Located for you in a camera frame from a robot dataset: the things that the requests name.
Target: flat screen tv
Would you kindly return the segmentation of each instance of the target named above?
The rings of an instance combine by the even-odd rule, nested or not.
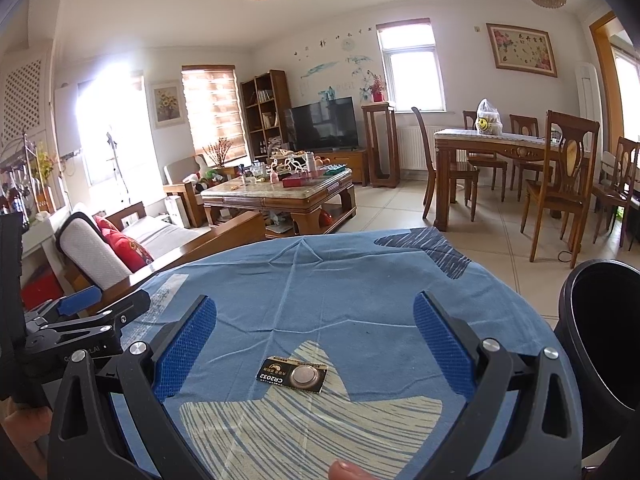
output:
[[[350,97],[292,108],[286,110],[285,118],[289,142],[296,150],[319,151],[358,145]]]

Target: framed painting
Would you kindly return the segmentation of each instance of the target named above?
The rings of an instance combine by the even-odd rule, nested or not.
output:
[[[487,23],[496,68],[558,77],[548,32]]]
[[[182,85],[179,81],[151,85],[151,97],[156,128],[185,122],[186,106]]]

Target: red box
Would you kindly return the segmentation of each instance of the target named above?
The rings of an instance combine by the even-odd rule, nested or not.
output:
[[[322,175],[322,171],[309,171],[305,173],[293,173],[282,179],[282,187],[311,186],[313,181]]]
[[[49,266],[37,270],[20,291],[26,310],[36,308],[47,300],[57,300],[65,293],[62,291],[56,275]]]

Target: wooden coffee table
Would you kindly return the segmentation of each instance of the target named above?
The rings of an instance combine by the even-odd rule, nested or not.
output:
[[[210,226],[216,225],[220,209],[224,207],[290,213],[293,229],[282,234],[267,229],[267,238],[332,233],[356,215],[356,195],[348,169],[334,176],[320,176],[310,186],[303,187],[284,187],[281,182],[242,184],[242,179],[235,178],[200,195]],[[340,203],[328,203],[335,196],[340,197]],[[331,225],[320,225],[321,209],[334,218]]]

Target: tiled floor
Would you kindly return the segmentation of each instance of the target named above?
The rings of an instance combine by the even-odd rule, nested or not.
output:
[[[342,226],[340,232],[373,231],[430,226],[435,215],[435,199],[426,221],[422,220],[422,198],[426,183],[403,180],[396,189],[356,186],[357,215]],[[531,239],[536,218],[532,203],[524,234],[520,233],[523,199],[509,191],[500,202],[498,186],[478,189],[476,220],[470,221],[470,207],[463,202],[462,186],[458,186],[458,202],[450,206],[449,229],[444,235],[453,246],[473,261],[487,268],[513,290],[523,296],[548,320],[552,327],[558,321],[558,295],[570,272],[569,264],[558,261],[558,254],[567,250],[560,240],[561,221],[545,213],[540,231],[536,259],[529,261]],[[578,262],[592,258],[613,258],[640,267],[640,242],[627,251],[629,240],[618,249],[620,222],[611,235],[601,234],[592,244],[596,215],[590,212],[582,240]],[[567,240],[570,227],[564,239]],[[563,253],[563,260],[570,254]]]

